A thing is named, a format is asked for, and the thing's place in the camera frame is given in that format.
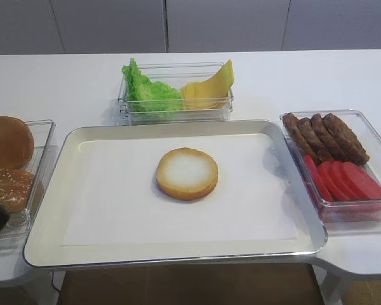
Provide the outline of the white paper liner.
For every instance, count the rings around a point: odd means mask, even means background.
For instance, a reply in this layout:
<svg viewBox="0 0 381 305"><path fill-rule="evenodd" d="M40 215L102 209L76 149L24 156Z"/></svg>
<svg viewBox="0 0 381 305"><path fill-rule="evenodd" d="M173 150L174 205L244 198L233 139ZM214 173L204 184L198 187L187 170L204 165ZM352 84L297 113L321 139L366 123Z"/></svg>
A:
<svg viewBox="0 0 381 305"><path fill-rule="evenodd" d="M185 203L162 193L160 159L189 147L218 165L208 196ZM66 245L278 240L297 237L287 180L272 139L263 134L97 140Z"/></svg>

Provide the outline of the clear lettuce and cheese container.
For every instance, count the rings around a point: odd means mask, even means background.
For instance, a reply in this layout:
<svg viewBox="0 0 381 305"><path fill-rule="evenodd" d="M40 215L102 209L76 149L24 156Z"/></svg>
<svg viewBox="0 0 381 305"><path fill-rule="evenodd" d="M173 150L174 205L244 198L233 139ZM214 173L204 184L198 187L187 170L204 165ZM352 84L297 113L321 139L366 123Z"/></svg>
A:
<svg viewBox="0 0 381 305"><path fill-rule="evenodd" d="M181 63L181 64L137 64L142 74L152 82L160 81L177 89L196 82L206 81L214 76L224 65L222 62ZM164 111L164 112L133 112L129 109L126 99L127 82L122 76L120 92L118 95L119 112L122 120L129 125L145 125L158 123L186 122L186 121L225 121L232 112L232 101L234 100L232 90L226 96L227 103L221 109L209 110L186 110Z"/></svg>

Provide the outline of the upright yellow cheese slice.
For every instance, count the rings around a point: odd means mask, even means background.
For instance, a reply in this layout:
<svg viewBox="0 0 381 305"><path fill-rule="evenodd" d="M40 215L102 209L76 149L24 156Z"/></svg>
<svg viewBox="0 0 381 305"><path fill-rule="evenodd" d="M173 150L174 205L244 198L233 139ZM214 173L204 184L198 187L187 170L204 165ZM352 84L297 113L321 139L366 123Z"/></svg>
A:
<svg viewBox="0 0 381 305"><path fill-rule="evenodd" d="M192 83L194 98L225 98L234 84L232 60L228 60L220 70L206 81Z"/></svg>

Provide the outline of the brown meat patty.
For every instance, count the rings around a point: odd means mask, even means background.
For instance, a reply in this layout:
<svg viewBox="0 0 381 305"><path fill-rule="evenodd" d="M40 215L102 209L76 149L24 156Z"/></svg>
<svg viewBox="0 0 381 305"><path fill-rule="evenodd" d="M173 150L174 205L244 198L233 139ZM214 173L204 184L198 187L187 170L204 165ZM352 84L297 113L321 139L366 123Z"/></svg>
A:
<svg viewBox="0 0 381 305"><path fill-rule="evenodd" d="M331 136L327 128L323 123L323 119L320 114L314 114L311 118L312 129L325 148L333 156L335 160L347 161L347 156L337 144L337 141Z"/></svg>
<svg viewBox="0 0 381 305"><path fill-rule="evenodd" d="M312 123L309 118L302 118L298 121L298 128L306 139L307 143L314 150L320 162L333 161L333 156L329 150L324 146L319 137L315 134Z"/></svg>
<svg viewBox="0 0 381 305"><path fill-rule="evenodd" d="M323 123L347 159L359 166L363 166L369 161L370 157L356 134L338 116L329 113L323 117Z"/></svg>
<svg viewBox="0 0 381 305"><path fill-rule="evenodd" d="M309 155L315 163L319 161L317 154L308 144L298 127L298 118L292 113L287 113L282 117L282 121L289 136L295 141L296 145L299 146L303 155Z"/></svg>

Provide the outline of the white metal tray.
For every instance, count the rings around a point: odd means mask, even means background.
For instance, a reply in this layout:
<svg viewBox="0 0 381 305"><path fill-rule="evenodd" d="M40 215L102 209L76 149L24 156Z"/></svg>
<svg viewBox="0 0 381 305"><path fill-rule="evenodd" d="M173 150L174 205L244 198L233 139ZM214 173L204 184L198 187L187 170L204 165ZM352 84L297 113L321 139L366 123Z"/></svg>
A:
<svg viewBox="0 0 381 305"><path fill-rule="evenodd" d="M70 217L83 193L83 176L97 140L146 140L263 134L270 137L287 180L286 196L297 237L278 240L191 241L66 245ZM307 193L280 127L270 121L211 121L143 126L78 128L66 136L48 188L27 238L23 256L36 268L65 269L104 264L167 264L236 261L258 257L308 256L321 250L327 232Z"/></svg>

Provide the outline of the bun front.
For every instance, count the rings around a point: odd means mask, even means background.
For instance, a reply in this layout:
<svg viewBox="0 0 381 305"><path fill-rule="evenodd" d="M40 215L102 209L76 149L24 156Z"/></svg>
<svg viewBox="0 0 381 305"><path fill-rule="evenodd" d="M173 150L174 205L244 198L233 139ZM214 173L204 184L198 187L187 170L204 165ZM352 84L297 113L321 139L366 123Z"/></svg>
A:
<svg viewBox="0 0 381 305"><path fill-rule="evenodd" d="M156 182L165 194L176 200L197 200L216 187L218 166L205 152L188 147L174 149L161 158Z"/></svg>

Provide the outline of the stacked yellow cheese slices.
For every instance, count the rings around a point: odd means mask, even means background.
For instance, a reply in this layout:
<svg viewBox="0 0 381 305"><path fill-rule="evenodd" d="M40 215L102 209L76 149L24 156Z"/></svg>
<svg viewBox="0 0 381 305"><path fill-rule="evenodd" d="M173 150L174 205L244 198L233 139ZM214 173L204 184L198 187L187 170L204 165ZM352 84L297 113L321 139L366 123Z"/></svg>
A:
<svg viewBox="0 0 381 305"><path fill-rule="evenodd" d="M227 99L223 97L198 97L193 84L182 87L180 92L186 110L221 109L227 103Z"/></svg>

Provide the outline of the sesame top bun right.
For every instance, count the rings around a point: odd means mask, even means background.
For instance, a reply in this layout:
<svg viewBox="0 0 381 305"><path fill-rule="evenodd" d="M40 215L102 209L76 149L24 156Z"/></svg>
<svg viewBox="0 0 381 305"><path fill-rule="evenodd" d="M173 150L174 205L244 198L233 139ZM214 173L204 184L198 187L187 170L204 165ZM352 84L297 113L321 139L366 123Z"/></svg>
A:
<svg viewBox="0 0 381 305"><path fill-rule="evenodd" d="M0 168L0 205L9 213L21 212L27 205L34 174L25 170Z"/></svg>

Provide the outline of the green lettuce leaf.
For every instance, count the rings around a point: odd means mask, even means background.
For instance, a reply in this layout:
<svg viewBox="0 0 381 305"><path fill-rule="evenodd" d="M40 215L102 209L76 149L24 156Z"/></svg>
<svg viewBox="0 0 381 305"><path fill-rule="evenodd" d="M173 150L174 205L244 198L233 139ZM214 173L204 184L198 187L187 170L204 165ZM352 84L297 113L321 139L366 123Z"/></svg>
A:
<svg viewBox="0 0 381 305"><path fill-rule="evenodd" d="M152 82L143 75L134 58L122 68L127 82L126 99L133 112L181 111L183 102L180 92L170 85Z"/></svg>

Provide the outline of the clear patty and tomato container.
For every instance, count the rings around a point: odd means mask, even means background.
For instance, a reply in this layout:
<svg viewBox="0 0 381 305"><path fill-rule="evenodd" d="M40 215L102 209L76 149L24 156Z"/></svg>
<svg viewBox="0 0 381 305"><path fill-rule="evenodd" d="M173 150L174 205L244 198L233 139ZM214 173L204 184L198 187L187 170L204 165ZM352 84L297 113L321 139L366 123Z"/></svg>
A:
<svg viewBox="0 0 381 305"><path fill-rule="evenodd" d="M373 178L381 187L381 136L374 127L368 122L364 115L359 111L343 110L343 111L321 111L321 112L291 112L298 120L309 118L311 120L314 114L320 114L323 118L325 115L332 113L338 116L346 125L356 134L358 140L370 157L369 161L358 167L362 168L371 178ZM381 220L381 199L379 200L349 200L349 201L326 201L320 195L311 173L305 164L304 155L296 145L295 141L289 136L288 131L284 127L284 134L287 143L297 159L297 166L302 174L305 185L312 197L315 207L319 215L325 222L350 222L350 221L376 221Z"/></svg>

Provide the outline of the red tomato slice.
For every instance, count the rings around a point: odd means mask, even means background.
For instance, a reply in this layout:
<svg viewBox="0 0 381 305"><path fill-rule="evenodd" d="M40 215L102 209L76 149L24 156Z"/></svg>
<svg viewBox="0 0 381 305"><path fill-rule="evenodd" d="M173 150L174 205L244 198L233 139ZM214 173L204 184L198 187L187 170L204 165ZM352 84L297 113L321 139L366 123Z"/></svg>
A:
<svg viewBox="0 0 381 305"><path fill-rule="evenodd" d="M329 190L327 189L322 178L320 177L313 159L309 155L305 155L304 161L305 161L305 164L307 165L307 167L311 173L311 177L312 177L320 195L322 196L322 198L326 201L332 201L333 197L331 196Z"/></svg>
<svg viewBox="0 0 381 305"><path fill-rule="evenodd" d="M344 182L364 200L381 199L381 187L362 168L354 163L344 162L340 165Z"/></svg>
<svg viewBox="0 0 381 305"><path fill-rule="evenodd" d="M324 161L317 167L318 173L321 176L326 188L329 190L334 200L349 201L350 198L348 197L348 195L341 191L333 182L329 174L330 167L331 161Z"/></svg>
<svg viewBox="0 0 381 305"><path fill-rule="evenodd" d="M349 200L359 200L360 197L345 182L342 176L342 172L340 171L341 165L342 162L339 161L331 162L328 172L333 183L339 188L340 191L342 191L349 198Z"/></svg>

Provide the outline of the clear bun container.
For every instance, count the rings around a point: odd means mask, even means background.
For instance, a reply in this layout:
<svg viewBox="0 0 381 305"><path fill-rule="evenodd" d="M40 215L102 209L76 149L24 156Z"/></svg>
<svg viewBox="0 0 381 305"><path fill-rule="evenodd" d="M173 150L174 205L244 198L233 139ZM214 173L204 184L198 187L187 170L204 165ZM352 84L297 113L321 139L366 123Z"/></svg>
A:
<svg viewBox="0 0 381 305"><path fill-rule="evenodd" d="M23 169L33 174L34 179L26 207L20 212L11 213L0 232L0 255L17 252L25 244L58 154L55 123L52 120L28 121L26 125L34 138L34 153Z"/></svg>

